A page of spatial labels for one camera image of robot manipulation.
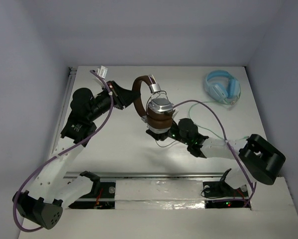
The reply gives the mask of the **brown silver headphones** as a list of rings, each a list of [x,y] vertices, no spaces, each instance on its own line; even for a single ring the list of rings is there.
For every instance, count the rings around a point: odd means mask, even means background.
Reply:
[[[141,100],[141,84],[145,83],[151,92],[149,102],[144,106]],[[171,129],[173,123],[174,108],[169,101],[166,91],[161,90],[160,85],[152,75],[137,77],[132,85],[132,91],[138,94],[133,101],[136,112],[147,124],[148,129],[155,134],[163,134]]]

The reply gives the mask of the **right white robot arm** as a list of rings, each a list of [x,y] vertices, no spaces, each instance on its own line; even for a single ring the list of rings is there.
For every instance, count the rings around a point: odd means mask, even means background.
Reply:
[[[258,134],[240,140],[215,139],[200,134],[189,118],[173,122],[168,129],[149,127],[146,133],[156,141],[171,138],[183,143],[194,157],[235,160],[238,167],[227,169],[219,184],[220,192],[226,196],[245,184],[273,185],[286,161],[278,149]]]

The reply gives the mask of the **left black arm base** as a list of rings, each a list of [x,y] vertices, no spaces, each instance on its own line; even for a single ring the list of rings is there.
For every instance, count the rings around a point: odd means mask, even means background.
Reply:
[[[92,172],[82,172],[71,184],[70,196],[76,200],[87,194],[96,194],[99,190],[100,177]]]

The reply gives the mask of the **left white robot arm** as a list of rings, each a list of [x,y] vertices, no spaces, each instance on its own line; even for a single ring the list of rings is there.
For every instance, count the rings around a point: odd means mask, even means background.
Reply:
[[[89,171],[80,173],[67,186],[60,184],[90,139],[106,125],[113,109],[122,110],[141,98],[138,83],[128,90],[115,81],[100,81],[102,91],[97,95],[88,88],[79,88],[72,95],[71,113],[60,139],[71,139],[73,145],[55,149],[53,156],[31,173],[13,196],[13,220],[21,231],[50,230],[69,205],[86,194],[95,196],[99,193],[100,177]]]

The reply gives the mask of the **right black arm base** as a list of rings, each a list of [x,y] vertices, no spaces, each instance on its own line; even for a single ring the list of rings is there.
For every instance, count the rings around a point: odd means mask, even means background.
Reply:
[[[231,169],[224,172],[219,181],[203,182],[203,190],[201,196],[206,199],[221,199],[225,197],[233,197],[233,189],[225,182],[225,179]]]

